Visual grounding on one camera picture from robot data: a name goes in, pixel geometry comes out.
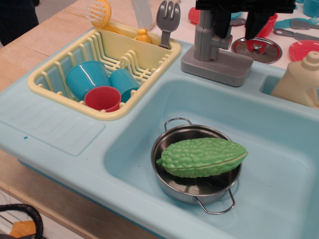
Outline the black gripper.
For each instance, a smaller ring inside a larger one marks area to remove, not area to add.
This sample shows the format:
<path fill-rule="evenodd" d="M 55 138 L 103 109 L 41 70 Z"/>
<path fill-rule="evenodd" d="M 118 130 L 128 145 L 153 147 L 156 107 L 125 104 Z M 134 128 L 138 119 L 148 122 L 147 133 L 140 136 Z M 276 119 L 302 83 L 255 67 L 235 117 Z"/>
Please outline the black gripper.
<path fill-rule="evenodd" d="M 248 12 L 246 20 L 245 39 L 252 39 L 258 35 L 272 12 L 293 12 L 295 0 L 197 0 L 197 10 L 215 11 L 215 33 L 220 38 L 227 36 L 231 20 L 231 12 Z"/>

